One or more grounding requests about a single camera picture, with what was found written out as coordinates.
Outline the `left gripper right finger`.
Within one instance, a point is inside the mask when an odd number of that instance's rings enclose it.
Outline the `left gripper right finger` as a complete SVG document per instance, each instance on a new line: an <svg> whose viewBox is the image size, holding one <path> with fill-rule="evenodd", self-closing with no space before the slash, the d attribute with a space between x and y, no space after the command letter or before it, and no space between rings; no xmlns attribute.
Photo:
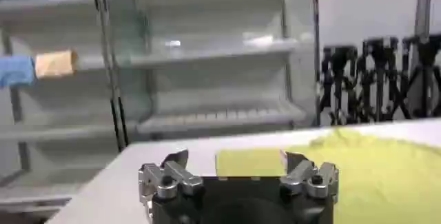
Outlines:
<svg viewBox="0 0 441 224"><path fill-rule="evenodd" d="M280 185L291 195L305 193L312 198L338 200L340 170L334 163L324 162L318 167L305 155L280 151L286 175L280 177Z"/></svg>

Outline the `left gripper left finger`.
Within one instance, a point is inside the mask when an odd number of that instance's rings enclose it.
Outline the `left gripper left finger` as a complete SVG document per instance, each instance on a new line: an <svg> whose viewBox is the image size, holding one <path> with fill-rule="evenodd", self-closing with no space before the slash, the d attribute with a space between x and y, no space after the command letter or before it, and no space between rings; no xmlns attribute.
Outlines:
<svg viewBox="0 0 441 224"><path fill-rule="evenodd" d="M148 206L154 197L172 200L179 192L193 196L203 187L203 178L186 170L189 150L168 154L160 163L144 163L138 170L139 201Z"/></svg>

